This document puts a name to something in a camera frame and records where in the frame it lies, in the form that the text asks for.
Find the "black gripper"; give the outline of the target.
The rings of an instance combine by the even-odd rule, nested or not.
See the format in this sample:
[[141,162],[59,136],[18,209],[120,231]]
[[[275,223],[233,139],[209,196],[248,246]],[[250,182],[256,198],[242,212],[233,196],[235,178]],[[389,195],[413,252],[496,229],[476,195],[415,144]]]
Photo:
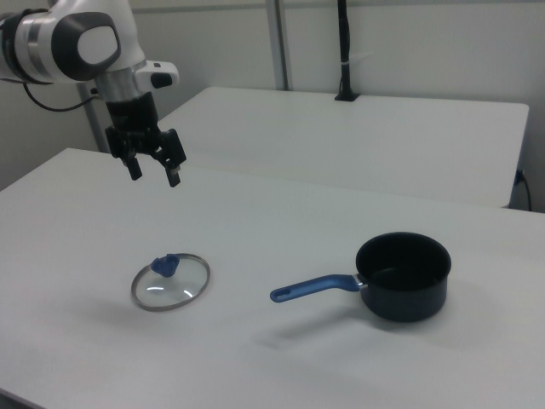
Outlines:
[[133,181],[142,176],[136,153],[151,154],[163,167],[170,187],[180,184],[186,154],[177,131],[160,131],[151,92],[129,101],[106,103],[112,125],[106,129],[110,154],[122,161]]

